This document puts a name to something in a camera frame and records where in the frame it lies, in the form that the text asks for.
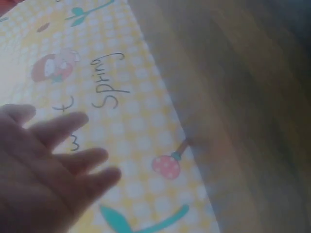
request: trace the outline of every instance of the wood grain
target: wood grain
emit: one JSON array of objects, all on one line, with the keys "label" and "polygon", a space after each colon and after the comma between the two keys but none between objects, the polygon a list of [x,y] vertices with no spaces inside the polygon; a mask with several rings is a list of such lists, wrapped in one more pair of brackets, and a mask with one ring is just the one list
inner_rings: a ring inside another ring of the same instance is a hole
[{"label": "wood grain", "polygon": [[309,2],[129,2],[221,231],[311,232]]}]

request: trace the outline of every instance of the green leaf drawing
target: green leaf drawing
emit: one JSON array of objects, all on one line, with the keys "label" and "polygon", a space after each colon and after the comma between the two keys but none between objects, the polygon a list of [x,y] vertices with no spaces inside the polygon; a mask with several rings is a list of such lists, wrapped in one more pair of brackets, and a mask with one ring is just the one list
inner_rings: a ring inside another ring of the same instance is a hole
[{"label": "green leaf drawing", "polygon": [[100,209],[102,216],[116,233],[133,233],[130,224],[122,214],[106,206],[101,206]]},{"label": "green leaf drawing", "polygon": [[183,218],[188,213],[189,208],[190,207],[188,205],[183,205],[176,213],[174,213],[166,220],[136,232],[132,230],[126,218],[116,210],[106,206],[101,206],[100,210],[102,216],[115,233],[156,233],[175,224],[177,221]]},{"label": "green leaf drawing", "polygon": [[81,7],[74,7],[71,10],[76,16],[81,16],[84,14],[84,11]]},{"label": "green leaf drawing", "polygon": [[72,26],[72,27],[75,27],[75,26],[80,25],[81,23],[84,22],[85,18],[86,18],[86,17],[81,17],[81,18],[75,20],[71,26]]}]

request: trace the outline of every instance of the hand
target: hand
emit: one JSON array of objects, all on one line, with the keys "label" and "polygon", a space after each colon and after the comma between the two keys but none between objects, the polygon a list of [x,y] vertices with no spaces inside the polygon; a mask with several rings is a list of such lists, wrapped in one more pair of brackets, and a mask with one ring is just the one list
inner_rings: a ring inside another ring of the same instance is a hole
[{"label": "hand", "polygon": [[117,168],[87,173],[107,159],[103,149],[52,155],[53,149],[88,122],[71,113],[39,122],[31,105],[0,108],[0,232],[65,233],[86,208],[121,177]]}]

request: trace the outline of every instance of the red fruit drawing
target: red fruit drawing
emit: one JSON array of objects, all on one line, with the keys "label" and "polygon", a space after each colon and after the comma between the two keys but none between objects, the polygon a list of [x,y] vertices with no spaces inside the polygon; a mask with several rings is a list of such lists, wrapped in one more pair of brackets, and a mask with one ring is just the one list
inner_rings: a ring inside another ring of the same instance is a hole
[{"label": "red fruit drawing", "polygon": [[162,155],[152,161],[152,169],[168,180],[176,179],[180,174],[179,161],[185,152],[188,142],[185,139],[171,155]]}]

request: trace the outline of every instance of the cartoon illustration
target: cartoon illustration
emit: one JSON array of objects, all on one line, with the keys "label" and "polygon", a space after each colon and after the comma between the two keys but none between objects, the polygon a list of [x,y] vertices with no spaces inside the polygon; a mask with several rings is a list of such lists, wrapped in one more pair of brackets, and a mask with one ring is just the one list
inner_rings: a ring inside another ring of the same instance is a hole
[{"label": "cartoon illustration", "polygon": [[94,9],[88,10],[88,11],[84,11],[81,7],[74,7],[74,8],[72,8],[72,10],[71,10],[71,11],[73,12],[74,16],[69,17],[69,18],[66,18],[66,20],[70,20],[70,19],[74,19],[74,18],[80,17],[80,18],[76,19],[76,20],[72,23],[72,25],[71,25],[72,27],[78,26],[78,25],[80,25],[81,23],[84,22],[85,18],[86,18],[90,13],[92,13],[92,12],[94,12],[94,11],[97,11],[97,10],[99,10],[99,9],[102,9],[102,8],[104,8],[104,7],[108,6],[108,5],[110,5],[110,4],[114,3],[114,1],[115,1],[115,0],[110,0],[109,2],[105,3],[104,5],[101,5],[101,6],[99,6],[99,7],[96,7],[96,8],[94,8]]},{"label": "cartoon illustration", "polygon": [[176,179],[180,174],[179,161],[181,155],[185,152],[188,146],[188,142],[185,139],[178,149],[171,155],[162,155],[155,158],[152,161],[152,168],[155,172],[160,173],[164,178],[168,180]]},{"label": "cartoon illustration", "polygon": [[47,79],[53,83],[62,82],[72,74],[79,61],[78,52],[68,48],[58,54],[48,54],[35,63],[31,72],[32,80],[36,83]]},{"label": "cartoon illustration", "polygon": [[101,214],[115,233],[156,233],[159,232],[183,218],[189,211],[188,205],[183,205],[175,214],[166,220],[140,231],[133,231],[126,218],[116,210],[101,206]]}]

